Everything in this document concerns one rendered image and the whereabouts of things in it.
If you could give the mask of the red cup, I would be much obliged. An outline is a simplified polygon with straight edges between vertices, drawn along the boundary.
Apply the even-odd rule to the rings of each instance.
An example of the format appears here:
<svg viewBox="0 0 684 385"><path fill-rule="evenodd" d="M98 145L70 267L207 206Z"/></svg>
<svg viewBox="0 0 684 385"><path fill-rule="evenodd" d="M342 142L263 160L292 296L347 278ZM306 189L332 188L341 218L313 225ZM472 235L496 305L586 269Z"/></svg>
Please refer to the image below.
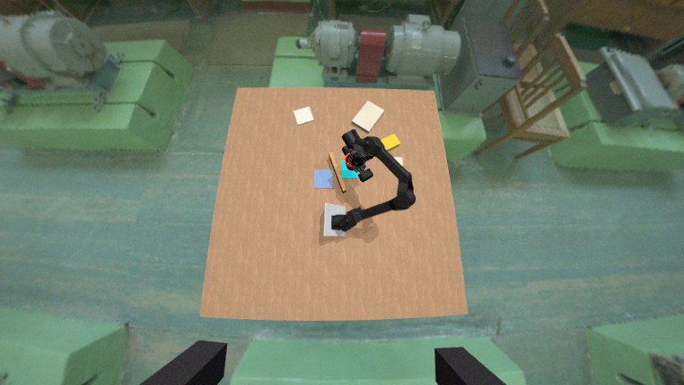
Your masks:
<svg viewBox="0 0 684 385"><path fill-rule="evenodd" d="M350 156L351 156L351 153L348 154L348 155L346 156L346 158L345 158L346 167L347 167L349 170L354 171L354 170L353 170L354 166L350 165L350 163L347 164L347 163L348 163L348 159L349 159Z"/></svg>

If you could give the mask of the yellow flat block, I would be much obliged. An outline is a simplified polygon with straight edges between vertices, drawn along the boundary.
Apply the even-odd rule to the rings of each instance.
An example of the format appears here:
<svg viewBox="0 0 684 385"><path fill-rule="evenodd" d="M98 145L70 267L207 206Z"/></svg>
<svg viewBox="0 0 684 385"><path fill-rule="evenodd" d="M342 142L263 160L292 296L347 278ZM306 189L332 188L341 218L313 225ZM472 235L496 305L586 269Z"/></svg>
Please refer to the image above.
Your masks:
<svg viewBox="0 0 684 385"><path fill-rule="evenodd" d="M399 140L395 136L395 134L392 134L384 139L381 140L382 143L385 145L387 151L390 151L394 149L396 146L400 144Z"/></svg>

